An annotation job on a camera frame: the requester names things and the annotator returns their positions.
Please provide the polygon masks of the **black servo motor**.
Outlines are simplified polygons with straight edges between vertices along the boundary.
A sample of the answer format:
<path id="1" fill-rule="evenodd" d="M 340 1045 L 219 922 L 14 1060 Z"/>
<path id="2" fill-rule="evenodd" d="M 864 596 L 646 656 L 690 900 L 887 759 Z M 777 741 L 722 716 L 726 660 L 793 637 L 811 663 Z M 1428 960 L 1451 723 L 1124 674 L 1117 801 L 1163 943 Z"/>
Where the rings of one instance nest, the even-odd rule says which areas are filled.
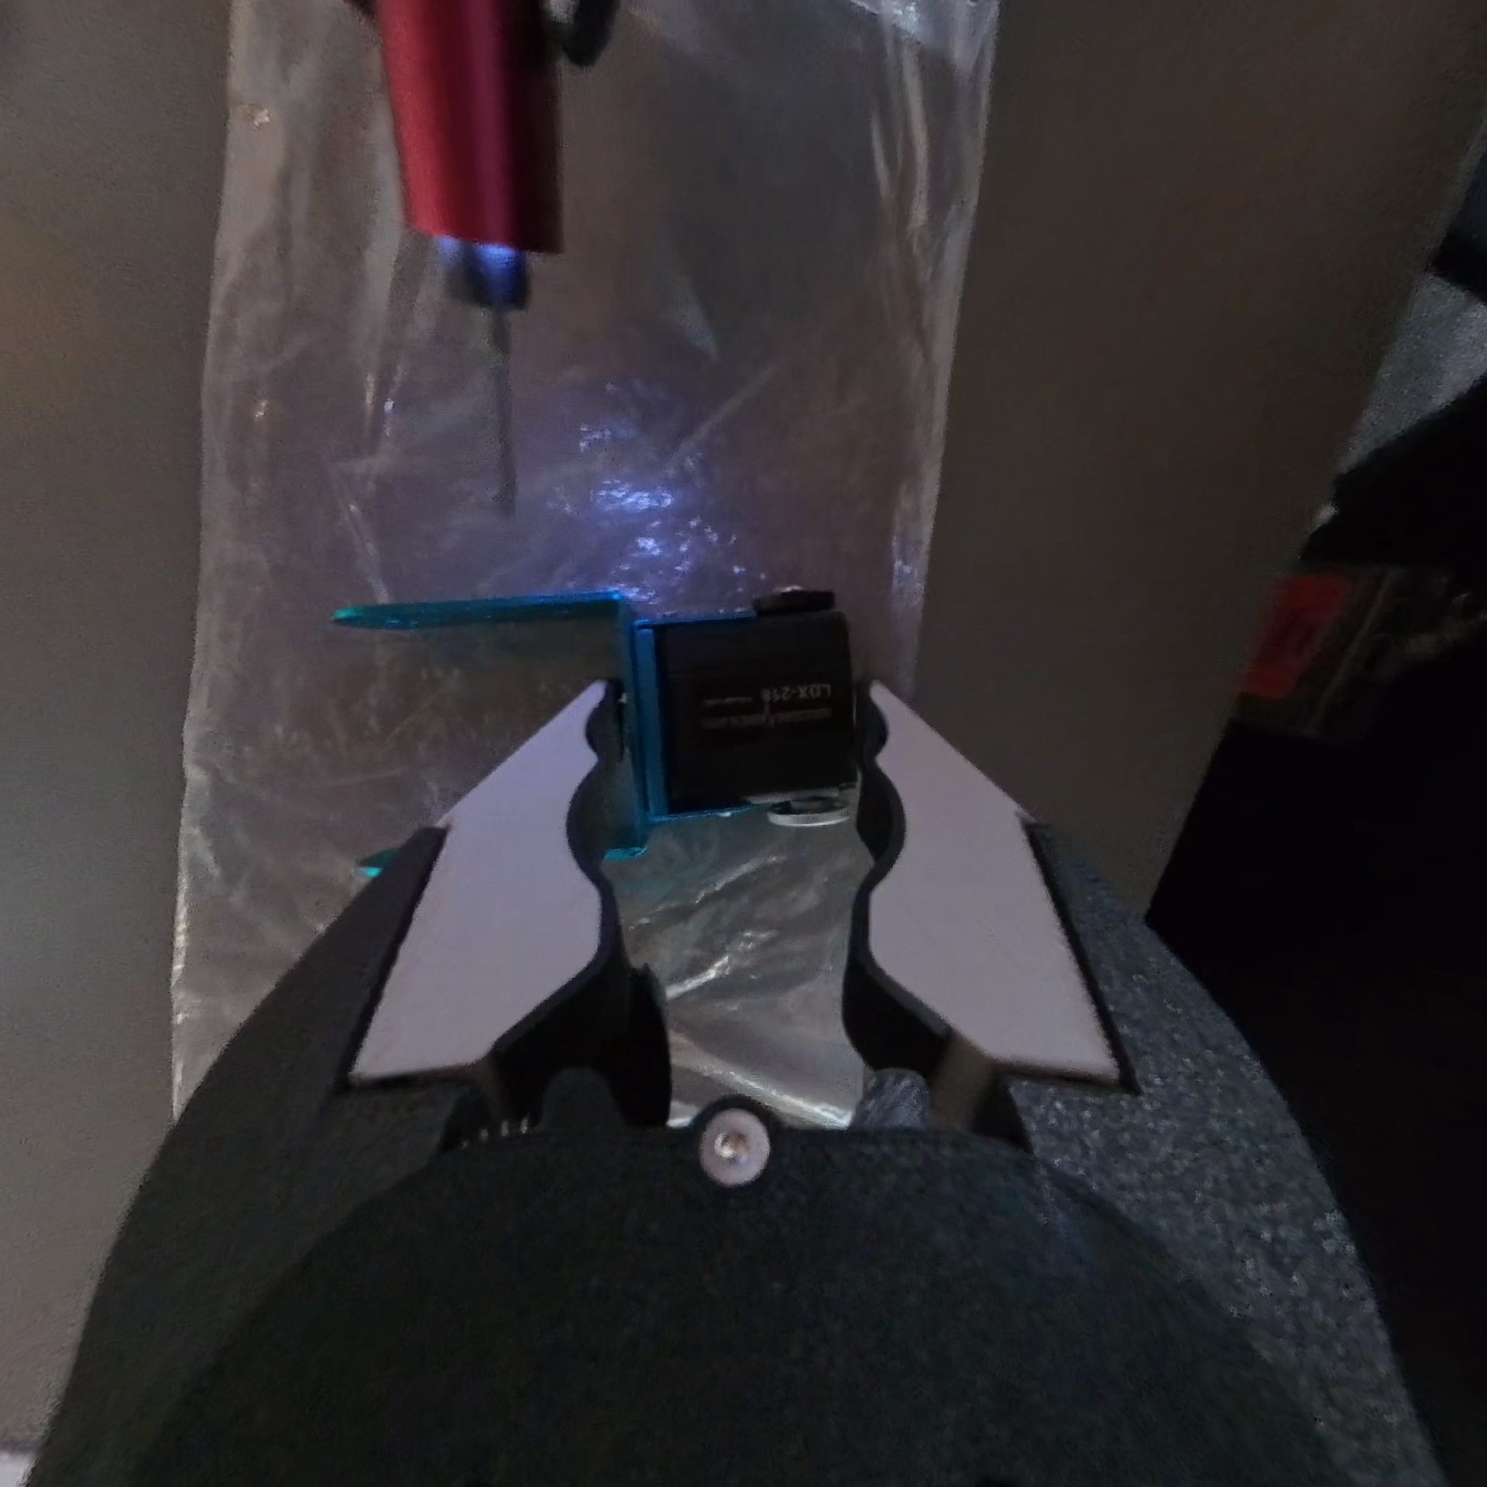
<path id="1" fill-rule="evenodd" d="M 857 782 L 850 622 L 832 590 L 639 619 L 637 775 L 651 821 L 770 810 L 809 824 Z"/>

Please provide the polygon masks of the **blue metal servo bracket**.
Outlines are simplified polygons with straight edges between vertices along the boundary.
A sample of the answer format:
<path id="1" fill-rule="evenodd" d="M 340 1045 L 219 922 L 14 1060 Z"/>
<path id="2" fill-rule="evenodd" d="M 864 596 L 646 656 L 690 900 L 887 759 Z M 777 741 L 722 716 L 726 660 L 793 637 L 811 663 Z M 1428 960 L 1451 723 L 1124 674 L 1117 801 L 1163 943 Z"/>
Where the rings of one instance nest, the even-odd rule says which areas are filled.
<path id="1" fill-rule="evenodd" d="M 664 787 L 664 720 L 655 628 L 616 589 L 533 592 L 526 596 L 419 599 L 336 606 L 334 626 L 416 633 L 442 628 L 494 628 L 589 621 L 607 628 L 618 684 L 619 768 L 625 782 L 607 785 L 604 854 L 637 858 L 653 828 L 667 819 Z"/>

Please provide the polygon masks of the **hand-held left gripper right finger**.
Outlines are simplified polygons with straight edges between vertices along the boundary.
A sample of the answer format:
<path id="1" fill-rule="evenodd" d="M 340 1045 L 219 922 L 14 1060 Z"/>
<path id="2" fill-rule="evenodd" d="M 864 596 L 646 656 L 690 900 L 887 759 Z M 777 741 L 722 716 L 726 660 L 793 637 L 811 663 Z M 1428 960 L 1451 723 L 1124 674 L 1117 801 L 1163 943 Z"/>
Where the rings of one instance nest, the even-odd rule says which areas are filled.
<path id="1" fill-rule="evenodd" d="M 864 686 L 850 1042 L 927 1120 L 1020 1132 L 1014 1084 L 1135 1084 L 1035 822 L 883 683 Z"/>

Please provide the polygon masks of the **person's black top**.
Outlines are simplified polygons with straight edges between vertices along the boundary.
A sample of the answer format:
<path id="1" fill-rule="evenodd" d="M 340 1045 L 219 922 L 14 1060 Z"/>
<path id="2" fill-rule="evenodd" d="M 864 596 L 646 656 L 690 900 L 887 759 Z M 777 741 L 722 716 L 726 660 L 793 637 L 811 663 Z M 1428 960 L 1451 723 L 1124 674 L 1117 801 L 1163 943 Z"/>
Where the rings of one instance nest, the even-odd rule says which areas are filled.
<path id="1" fill-rule="evenodd" d="M 1147 922 L 1342 1201 L 1451 1483 L 1483 1483 L 1483 691 L 1220 745 Z"/>

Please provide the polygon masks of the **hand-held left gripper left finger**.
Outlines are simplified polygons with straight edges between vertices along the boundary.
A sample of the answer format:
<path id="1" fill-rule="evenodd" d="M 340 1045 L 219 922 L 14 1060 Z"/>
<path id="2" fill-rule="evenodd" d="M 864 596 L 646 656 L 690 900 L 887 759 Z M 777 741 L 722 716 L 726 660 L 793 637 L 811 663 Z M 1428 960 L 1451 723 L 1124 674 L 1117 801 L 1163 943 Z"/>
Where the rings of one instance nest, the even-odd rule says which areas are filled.
<path id="1" fill-rule="evenodd" d="M 602 868 L 621 753 L 619 686 L 600 679 L 442 815 L 352 1084 L 473 1079 L 517 1118 L 621 1038 L 634 971 Z"/>

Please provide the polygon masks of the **large clear plastic bag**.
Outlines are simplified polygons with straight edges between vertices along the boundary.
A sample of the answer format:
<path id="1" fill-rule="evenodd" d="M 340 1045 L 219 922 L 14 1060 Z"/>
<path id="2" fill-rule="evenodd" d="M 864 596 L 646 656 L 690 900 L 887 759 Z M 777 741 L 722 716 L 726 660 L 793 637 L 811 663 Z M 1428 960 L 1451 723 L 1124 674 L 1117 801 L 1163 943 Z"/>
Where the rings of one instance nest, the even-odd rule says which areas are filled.
<path id="1" fill-rule="evenodd" d="M 402 224 L 350 3 L 234 3 L 202 373 L 173 1104 L 357 886 L 607 658 L 605 624 L 333 612 L 834 589 L 917 660 L 997 3 L 625 3 L 563 82 L 565 251 L 488 339 Z"/>

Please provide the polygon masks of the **red electric screwdriver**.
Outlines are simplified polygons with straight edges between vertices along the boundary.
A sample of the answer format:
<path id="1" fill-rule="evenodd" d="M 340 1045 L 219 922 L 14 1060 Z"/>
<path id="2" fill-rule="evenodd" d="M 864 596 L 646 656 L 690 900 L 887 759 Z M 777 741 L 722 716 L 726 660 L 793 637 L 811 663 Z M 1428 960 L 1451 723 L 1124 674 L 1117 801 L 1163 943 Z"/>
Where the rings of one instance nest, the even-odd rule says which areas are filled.
<path id="1" fill-rule="evenodd" d="M 511 318 L 563 244 L 559 98 L 540 3 L 365 3 L 380 47 L 405 226 L 481 321 L 496 502 L 515 502 Z"/>

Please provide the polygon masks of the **grey desk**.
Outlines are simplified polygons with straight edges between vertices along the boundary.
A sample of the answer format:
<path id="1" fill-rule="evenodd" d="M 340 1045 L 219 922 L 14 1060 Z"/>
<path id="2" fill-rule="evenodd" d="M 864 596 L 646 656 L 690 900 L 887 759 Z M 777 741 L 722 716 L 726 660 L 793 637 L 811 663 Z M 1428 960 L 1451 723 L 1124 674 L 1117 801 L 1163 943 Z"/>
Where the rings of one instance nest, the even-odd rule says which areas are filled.
<path id="1" fill-rule="evenodd" d="M 234 3 L 3 3 L 3 1440 L 173 1097 Z M 1145 897 L 1483 88 L 1483 3 L 1000 3 L 917 697 Z"/>

